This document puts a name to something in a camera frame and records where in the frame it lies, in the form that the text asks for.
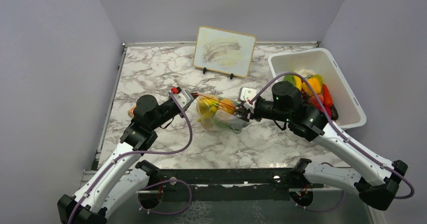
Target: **orange fruit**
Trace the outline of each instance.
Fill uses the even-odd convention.
[[[233,115],[234,110],[235,110],[234,103],[230,99],[222,99],[220,101],[220,105],[218,106],[218,109],[221,109],[221,110],[227,112],[228,114]]]

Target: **white plastic bin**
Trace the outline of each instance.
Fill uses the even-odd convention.
[[[296,53],[277,53],[268,58],[271,79],[278,74],[309,69],[323,77],[334,101],[339,118],[336,123],[342,129],[363,126],[366,115],[347,83],[332,54],[324,48],[309,49]]]

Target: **red pepper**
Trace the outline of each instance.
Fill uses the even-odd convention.
[[[320,111],[322,111],[322,107],[319,106],[319,104],[314,104],[314,106],[319,109]],[[329,107],[325,107],[326,110],[326,114],[329,115],[329,117],[332,119],[332,110]]]
[[[323,91],[323,106],[325,107],[331,107],[333,104],[333,100],[332,100],[332,96],[329,93],[328,87],[323,84],[322,86],[322,91]]]

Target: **white wall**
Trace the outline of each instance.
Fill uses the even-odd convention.
[[[260,41],[322,40],[344,0],[100,0],[126,43],[195,41],[200,25]]]
[[[59,223],[94,159],[121,43],[98,0],[0,0],[0,223]]]
[[[395,200],[389,224],[425,223],[427,0],[345,0],[321,46],[329,49],[368,122],[352,130],[372,150],[409,165],[415,196]],[[408,193],[402,183],[399,194]]]

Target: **white marble surface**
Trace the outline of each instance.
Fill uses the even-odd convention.
[[[261,89],[268,82],[267,58],[272,53],[296,52],[310,46],[260,45],[256,46],[250,75],[229,79],[228,75],[207,72],[192,65],[194,46],[130,47],[120,76],[117,93],[109,119],[99,164],[102,165],[119,142],[128,126],[127,115],[137,99],[145,94],[155,96],[159,104],[168,98],[172,86],[191,92],[210,93],[236,99],[240,87]],[[271,100],[271,91],[264,98]],[[184,152],[175,155],[145,155],[143,158],[160,168],[269,168],[292,167],[300,158],[346,164],[321,146],[309,143],[288,130],[280,131],[272,121],[253,122],[240,134],[228,131],[208,131],[197,123],[195,103],[187,111],[193,126],[193,142]],[[178,150],[188,142],[185,121],[175,118],[165,130],[157,130],[158,139],[150,150]]]

